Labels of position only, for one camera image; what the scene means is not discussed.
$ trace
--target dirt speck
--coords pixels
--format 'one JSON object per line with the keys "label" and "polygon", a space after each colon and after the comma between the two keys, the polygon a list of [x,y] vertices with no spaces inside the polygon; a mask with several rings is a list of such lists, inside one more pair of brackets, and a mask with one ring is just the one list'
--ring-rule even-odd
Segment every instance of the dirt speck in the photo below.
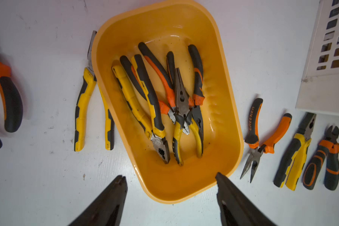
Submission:
{"label": "dirt speck", "polygon": [[83,1],[84,1],[84,10],[85,10],[86,13],[88,13],[87,3],[85,3],[85,0],[83,0]]}

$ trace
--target needle-nose pliers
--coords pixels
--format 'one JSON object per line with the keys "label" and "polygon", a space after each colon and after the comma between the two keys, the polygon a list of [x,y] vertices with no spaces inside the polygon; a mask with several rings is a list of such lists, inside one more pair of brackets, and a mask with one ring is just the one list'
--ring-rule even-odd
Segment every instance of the needle-nose pliers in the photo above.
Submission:
{"label": "needle-nose pliers", "polygon": [[286,131],[289,129],[292,116],[289,113],[285,113],[280,121],[278,128],[275,133],[267,139],[260,147],[259,147],[259,136],[257,130],[257,122],[260,113],[260,109],[262,106],[262,99],[256,98],[252,104],[250,114],[249,114],[249,132],[245,139],[245,142],[252,149],[249,157],[247,158],[244,170],[242,171],[240,179],[244,177],[246,172],[251,168],[251,177],[250,183],[252,182],[258,165],[260,163],[260,157],[263,153],[271,153],[274,154],[274,146],[275,144],[285,135]]}

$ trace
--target diagonal cutting pliers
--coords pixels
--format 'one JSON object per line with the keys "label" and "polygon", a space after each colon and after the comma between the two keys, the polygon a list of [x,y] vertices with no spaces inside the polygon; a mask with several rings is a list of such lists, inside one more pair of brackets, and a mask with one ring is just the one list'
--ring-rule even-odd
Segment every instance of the diagonal cutting pliers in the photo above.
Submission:
{"label": "diagonal cutting pliers", "polygon": [[306,161],[315,119],[316,114],[306,113],[305,118],[300,123],[298,131],[281,158],[274,179],[274,184],[277,187],[282,188],[286,183],[290,190],[295,190]]}
{"label": "diagonal cutting pliers", "polygon": [[339,128],[337,126],[330,126],[325,132],[325,138],[318,144],[317,151],[310,159],[307,168],[304,172],[303,185],[309,190],[315,186],[321,167],[326,161],[326,172],[324,185],[329,190],[335,190],[339,182],[339,160],[337,154],[339,153],[339,144],[337,139],[339,137]]}
{"label": "diagonal cutting pliers", "polygon": [[262,106],[262,99],[256,98],[252,104],[250,114],[249,114],[249,132],[245,139],[245,142],[252,149],[249,157],[247,158],[244,170],[242,171],[240,179],[244,177],[246,172],[251,168],[251,177],[250,183],[252,182],[258,165],[260,163],[260,158],[263,153],[271,153],[274,154],[274,146],[275,144],[285,135],[286,131],[289,129],[292,116],[289,113],[285,113],[280,121],[278,128],[275,133],[267,139],[260,147],[259,147],[259,136],[257,130],[257,122],[259,113]]}
{"label": "diagonal cutting pliers", "polygon": [[152,141],[153,146],[165,164],[170,161],[170,151],[166,140],[166,131],[162,123],[160,107],[154,88],[149,80],[144,62],[140,55],[132,58],[133,68],[138,75],[139,84],[145,94],[151,117],[149,117],[141,107],[136,94],[131,85],[126,71],[122,66],[113,66],[112,70],[122,89],[127,104],[145,131],[146,137]]}

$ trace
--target metal jaw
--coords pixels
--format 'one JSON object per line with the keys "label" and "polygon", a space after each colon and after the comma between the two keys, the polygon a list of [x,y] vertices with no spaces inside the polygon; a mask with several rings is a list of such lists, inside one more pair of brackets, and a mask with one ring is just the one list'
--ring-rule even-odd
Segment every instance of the metal jaw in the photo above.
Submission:
{"label": "metal jaw", "polygon": [[244,175],[247,173],[247,171],[250,169],[250,165],[252,163],[252,168],[251,168],[251,176],[250,176],[250,183],[252,182],[252,179],[254,178],[254,175],[256,173],[257,167],[260,163],[260,157],[262,156],[264,152],[263,148],[256,148],[252,149],[249,157],[247,158],[244,170],[242,171],[240,179],[244,177]]}
{"label": "metal jaw", "polygon": [[127,191],[125,176],[117,176],[69,226],[119,226]]}
{"label": "metal jaw", "polygon": [[152,131],[151,141],[153,143],[154,148],[156,149],[159,156],[165,164],[168,164],[170,161],[170,151],[168,148],[168,142],[166,138],[160,138],[155,135]]}
{"label": "metal jaw", "polygon": [[198,105],[195,105],[192,109],[192,117],[196,122],[197,126],[199,127],[199,131],[201,132],[201,138],[203,140],[203,119],[201,109]]}
{"label": "metal jaw", "polygon": [[333,144],[337,143],[337,139],[339,137],[339,128],[337,126],[330,126],[325,132],[326,140],[332,142]]}
{"label": "metal jaw", "polygon": [[305,137],[305,141],[311,138],[311,134],[314,130],[315,119],[316,114],[307,112],[305,118],[300,123],[297,133],[303,134]]}
{"label": "metal jaw", "polygon": [[[176,107],[170,108],[167,114],[169,118],[172,120],[173,124],[176,124],[176,117],[175,117],[176,109],[177,109]],[[190,129],[188,128],[188,124],[185,122],[183,126],[184,127],[183,127],[182,132],[184,132],[186,135],[190,134]]]}
{"label": "metal jaw", "polygon": [[175,69],[175,104],[179,115],[186,118],[190,108],[188,106],[188,96],[186,95],[185,87],[183,86],[180,69]]}
{"label": "metal jaw", "polygon": [[88,67],[87,68],[90,71],[90,73],[92,73],[92,75],[94,75],[94,70],[93,70],[93,66],[92,66],[92,46],[93,46],[93,41],[94,41],[96,34],[97,34],[96,31],[92,32],[92,37],[90,39],[88,54],[87,54],[87,59],[88,59]]}

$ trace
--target orange and black pliers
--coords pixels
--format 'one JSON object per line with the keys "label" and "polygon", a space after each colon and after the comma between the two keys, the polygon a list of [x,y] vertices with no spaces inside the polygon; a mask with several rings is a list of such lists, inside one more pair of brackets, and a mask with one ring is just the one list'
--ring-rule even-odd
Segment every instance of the orange and black pliers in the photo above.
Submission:
{"label": "orange and black pliers", "polygon": [[257,167],[260,163],[260,157],[263,153],[271,153],[274,154],[274,146],[275,144],[285,135],[286,131],[289,129],[292,116],[289,113],[285,113],[280,121],[278,128],[275,133],[267,139],[260,147],[259,147],[259,135],[257,130],[257,122],[260,113],[260,109],[262,106],[262,99],[256,98],[252,104],[250,114],[249,114],[249,132],[245,139],[245,143],[249,145],[252,149],[249,157],[247,158],[244,170],[242,171],[240,179],[244,177],[246,172],[251,168],[251,176],[250,183],[252,182],[254,175],[256,173]]}
{"label": "orange and black pliers", "polygon": [[11,80],[11,69],[0,62],[0,94],[4,106],[5,130],[16,132],[23,119],[23,103],[18,89]]}
{"label": "orange and black pliers", "polygon": [[[174,78],[175,78],[175,59],[172,52],[168,52],[167,54],[167,70],[164,69],[164,67],[161,65],[161,63],[158,61],[158,59],[154,56],[154,54],[151,52],[151,50],[147,47],[147,45],[144,42],[140,42],[138,44],[138,49],[142,53],[143,57],[146,59],[146,61],[149,63],[149,65],[154,69],[154,71],[157,73],[158,77],[161,79],[161,82],[163,84],[164,90],[166,92],[166,98],[168,101],[170,109],[170,114],[173,115],[176,112],[176,103],[175,103],[175,91],[174,91]],[[159,102],[161,106],[163,106],[163,109],[167,109],[164,105],[165,103],[160,101]],[[189,104],[190,107],[193,106],[193,101],[191,98],[189,98]],[[176,120],[174,117],[171,117],[171,120],[173,124],[176,123]],[[187,123],[184,124],[183,132],[188,135],[190,133]]]}
{"label": "orange and black pliers", "polygon": [[318,144],[317,151],[308,163],[303,177],[303,185],[309,190],[315,186],[321,167],[326,160],[326,172],[324,185],[327,189],[333,191],[339,183],[339,128],[330,126],[325,132],[325,138]]}

